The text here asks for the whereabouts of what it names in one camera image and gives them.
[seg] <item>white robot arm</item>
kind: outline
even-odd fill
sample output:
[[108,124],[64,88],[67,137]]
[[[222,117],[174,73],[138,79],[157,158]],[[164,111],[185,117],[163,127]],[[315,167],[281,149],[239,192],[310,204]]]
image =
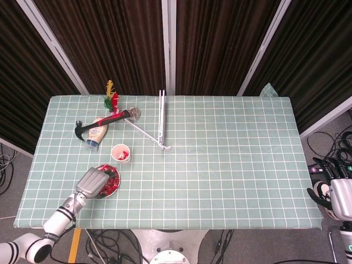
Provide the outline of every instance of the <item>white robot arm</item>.
[[45,222],[43,238],[27,233],[12,242],[0,243],[0,263],[15,264],[20,258],[31,263],[42,262],[50,254],[68,224],[71,221],[75,224],[75,216],[85,206],[85,200],[94,198],[108,178],[108,174],[90,168],[77,183],[77,192],[71,194]]
[[317,204],[333,210],[336,217],[343,221],[340,227],[341,237],[347,263],[352,264],[352,174],[335,158],[324,161],[319,158],[313,160],[323,168],[323,173],[329,185],[330,201],[321,199],[308,188],[308,193]]

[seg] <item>red and white cup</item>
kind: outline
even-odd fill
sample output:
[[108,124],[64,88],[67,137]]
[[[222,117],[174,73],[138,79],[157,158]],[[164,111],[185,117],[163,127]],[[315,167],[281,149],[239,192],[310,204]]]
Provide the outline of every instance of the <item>red and white cup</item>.
[[111,149],[111,156],[118,163],[127,164],[131,160],[131,151],[125,144],[117,144]]

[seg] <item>gray carpet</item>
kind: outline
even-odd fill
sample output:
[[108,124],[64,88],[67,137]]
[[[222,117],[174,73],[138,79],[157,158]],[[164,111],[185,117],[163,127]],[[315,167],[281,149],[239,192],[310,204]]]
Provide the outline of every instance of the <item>gray carpet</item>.
[[[351,119],[347,113],[330,122],[320,131],[326,131],[333,136],[348,125]],[[310,137],[311,146],[319,153],[327,153],[331,140],[324,135],[315,134]],[[312,163],[312,157],[316,155],[308,148],[306,141],[302,142],[306,160]],[[19,154],[14,161],[15,174],[9,190],[0,196],[1,210],[0,218],[16,215],[20,198],[22,196],[25,182],[31,165],[31,159]],[[288,259],[311,259],[333,261],[329,246],[327,231],[330,228],[337,228],[340,223],[334,221],[325,214],[323,230],[318,229],[296,229],[296,230],[235,230],[233,239],[225,254],[224,263],[274,263]],[[24,233],[31,232],[39,236],[43,235],[38,229],[15,229],[13,228],[14,218],[0,220],[0,241],[11,241]],[[210,263],[217,240],[221,234],[220,230],[211,230],[204,237],[199,250],[199,263]],[[61,238],[59,244],[54,248],[54,256],[61,260],[67,260],[71,245],[73,232]],[[87,235],[82,232],[77,262],[93,263],[87,256],[84,246]],[[337,259],[339,263],[347,263],[340,234],[337,229],[333,231],[333,240]],[[121,251],[128,252],[137,261],[138,256],[126,239],[120,240]],[[57,263],[46,259],[43,263]]]

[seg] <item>hammer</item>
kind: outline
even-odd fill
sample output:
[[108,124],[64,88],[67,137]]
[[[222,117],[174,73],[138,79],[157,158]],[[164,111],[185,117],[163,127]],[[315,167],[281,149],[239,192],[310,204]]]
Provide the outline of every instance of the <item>hammer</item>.
[[99,120],[98,122],[95,122],[93,124],[86,125],[86,126],[82,126],[82,121],[77,120],[75,133],[76,133],[77,138],[84,141],[84,139],[82,137],[82,133],[86,130],[89,130],[91,128],[96,128],[96,127],[101,127],[103,125],[107,125],[107,124],[110,124],[110,123],[113,123],[115,121],[122,120],[125,118],[129,118],[132,121],[136,121],[140,117],[141,117],[141,112],[139,111],[139,109],[136,107],[130,107],[130,108],[118,113],[118,114],[113,114],[110,117],[105,117],[105,118]]

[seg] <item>green grid tablecloth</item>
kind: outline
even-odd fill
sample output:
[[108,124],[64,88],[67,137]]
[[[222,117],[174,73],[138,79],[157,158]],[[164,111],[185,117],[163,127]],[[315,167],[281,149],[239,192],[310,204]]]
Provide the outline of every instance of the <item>green grid tablecloth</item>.
[[[120,96],[120,109],[132,106],[136,125],[157,137],[158,97]],[[90,167],[108,163],[120,188],[88,200],[79,228],[321,228],[289,98],[167,96],[167,152],[123,121],[97,151],[85,148],[75,121],[108,115],[102,96],[51,98],[15,227],[41,227]],[[119,143],[131,163],[110,156]]]

